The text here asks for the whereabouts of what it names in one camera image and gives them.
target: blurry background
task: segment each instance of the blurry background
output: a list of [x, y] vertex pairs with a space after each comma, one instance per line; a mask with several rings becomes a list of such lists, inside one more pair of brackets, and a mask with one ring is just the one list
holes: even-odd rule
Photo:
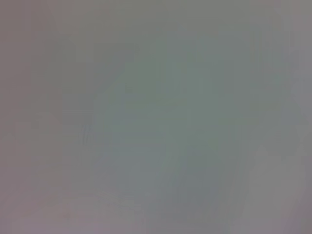
[[1, 233], [311, 232], [311, 7], [2, 1]]

